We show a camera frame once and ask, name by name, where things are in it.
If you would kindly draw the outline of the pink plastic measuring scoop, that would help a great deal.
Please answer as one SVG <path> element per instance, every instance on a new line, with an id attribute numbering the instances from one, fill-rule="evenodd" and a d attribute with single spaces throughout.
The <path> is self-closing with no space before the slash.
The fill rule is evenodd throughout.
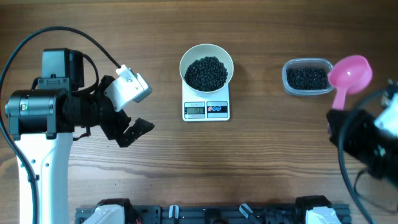
<path id="1" fill-rule="evenodd" d="M 373 78 L 368 60 L 361 55 L 351 55 L 338 61 L 328 74 L 328 81 L 336 89 L 333 110 L 344 110 L 347 95 L 364 90 Z"/>

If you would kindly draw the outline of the black beans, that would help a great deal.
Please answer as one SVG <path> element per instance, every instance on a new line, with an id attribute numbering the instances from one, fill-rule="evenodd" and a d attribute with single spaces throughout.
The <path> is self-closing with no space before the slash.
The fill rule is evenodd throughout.
<path id="1" fill-rule="evenodd" d="M 220 89 L 226 83 L 227 76 L 224 63 L 217 57 L 206 56 L 188 66 L 184 80 L 193 89 L 210 92 Z"/>

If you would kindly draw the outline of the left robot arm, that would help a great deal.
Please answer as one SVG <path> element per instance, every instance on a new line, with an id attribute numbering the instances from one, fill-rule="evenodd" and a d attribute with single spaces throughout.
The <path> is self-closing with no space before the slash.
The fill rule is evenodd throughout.
<path id="1" fill-rule="evenodd" d="M 29 90 L 15 91 L 5 107 L 9 134 L 26 164 L 19 166 L 20 221 L 33 208 L 40 223 L 68 223 L 68 161 L 75 128 L 99 126 L 109 140 L 128 147 L 154 125 L 132 120 L 124 107 L 151 94 L 151 87 L 125 65 L 116 76 L 96 77 L 84 86 L 88 56 L 70 49 L 47 49 L 42 74 Z"/>

